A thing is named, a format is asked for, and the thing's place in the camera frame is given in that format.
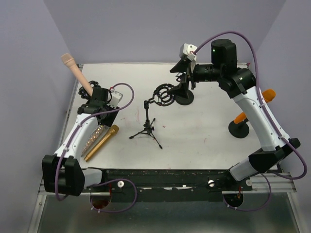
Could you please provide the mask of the black round-base clip stand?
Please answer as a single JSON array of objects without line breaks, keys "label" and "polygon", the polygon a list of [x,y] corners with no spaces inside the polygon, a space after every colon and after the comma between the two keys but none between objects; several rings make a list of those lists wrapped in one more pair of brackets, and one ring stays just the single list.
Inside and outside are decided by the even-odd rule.
[{"label": "black round-base clip stand", "polygon": [[[181,83],[182,81],[184,81],[184,76],[185,76],[184,72],[179,72],[176,75],[176,81]],[[194,101],[194,95],[190,90],[187,90],[186,96],[175,96],[175,101],[183,106],[190,105]]]}]

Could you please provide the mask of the gold microphone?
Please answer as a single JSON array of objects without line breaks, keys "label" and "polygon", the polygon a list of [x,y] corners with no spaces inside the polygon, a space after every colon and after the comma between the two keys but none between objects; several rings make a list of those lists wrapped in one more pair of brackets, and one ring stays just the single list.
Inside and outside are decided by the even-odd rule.
[{"label": "gold microphone", "polygon": [[97,142],[90,148],[90,150],[83,156],[83,160],[88,162],[92,159],[92,157],[105,145],[108,141],[113,138],[119,131],[119,127],[117,125],[112,125],[106,132],[103,134],[101,138],[97,140]]}]

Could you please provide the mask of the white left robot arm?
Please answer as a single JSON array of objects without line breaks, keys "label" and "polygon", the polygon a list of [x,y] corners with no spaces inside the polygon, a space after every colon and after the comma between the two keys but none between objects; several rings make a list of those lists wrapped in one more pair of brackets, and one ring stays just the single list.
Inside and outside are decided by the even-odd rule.
[{"label": "white left robot arm", "polygon": [[108,180],[97,169],[80,167],[90,136],[100,125],[112,126],[117,114],[118,104],[123,95],[113,89],[96,86],[94,92],[77,110],[77,117],[69,135],[53,155],[42,159],[44,188],[47,192],[79,196],[84,188],[92,186],[102,192]]}]

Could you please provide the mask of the glitter silver-head microphone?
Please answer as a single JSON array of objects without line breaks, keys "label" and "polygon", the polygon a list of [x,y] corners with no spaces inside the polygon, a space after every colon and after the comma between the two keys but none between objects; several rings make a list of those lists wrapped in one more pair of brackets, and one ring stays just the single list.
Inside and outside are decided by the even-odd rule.
[{"label": "glitter silver-head microphone", "polygon": [[106,132],[107,129],[108,129],[107,126],[99,125],[94,130],[94,132],[91,134],[82,150],[82,156],[86,155],[86,153],[90,150],[90,148],[97,142],[99,138],[103,136],[103,134]]}]

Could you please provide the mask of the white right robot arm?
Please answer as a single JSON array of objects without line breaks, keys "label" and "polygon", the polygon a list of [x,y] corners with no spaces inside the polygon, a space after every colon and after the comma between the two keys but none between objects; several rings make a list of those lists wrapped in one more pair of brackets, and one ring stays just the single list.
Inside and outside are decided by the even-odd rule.
[{"label": "white right robot arm", "polygon": [[217,39],[211,43],[211,64],[196,63],[197,47],[183,44],[180,61],[170,70],[180,73],[181,82],[169,93],[181,98],[188,97],[188,89],[199,82],[217,82],[219,87],[245,113],[260,142],[260,149],[245,160],[231,167],[224,177],[224,186],[235,190],[241,180],[256,173],[264,173],[300,147],[297,138],[291,138],[271,114],[266,101],[257,89],[256,78],[247,68],[237,66],[237,49],[229,39]]}]

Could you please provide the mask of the black tripod microphone stand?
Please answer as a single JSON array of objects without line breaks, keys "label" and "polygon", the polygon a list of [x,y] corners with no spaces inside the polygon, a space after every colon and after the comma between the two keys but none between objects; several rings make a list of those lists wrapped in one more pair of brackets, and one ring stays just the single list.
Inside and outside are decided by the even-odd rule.
[{"label": "black tripod microphone stand", "polygon": [[153,118],[153,120],[150,121],[149,107],[150,107],[150,104],[153,104],[153,103],[161,107],[166,107],[166,106],[173,104],[174,95],[169,93],[169,91],[172,88],[173,88],[172,84],[169,84],[169,83],[161,84],[153,91],[152,96],[143,102],[143,107],[145,109],[145,115],[146,115],[146,120],[145,120],[145,123],[143,124],[144,129],[136,133],[135,135],[130,136],[129,139],[133,139],[134,137],[140,134],[148,135],[157,142],[158,146],[161,149],[163,149],[163,147],[160,145],[160,143],[158,142],[158,140],[153,134],[153,131],[155,130],[153,123],[155,122],[156,118]]}]

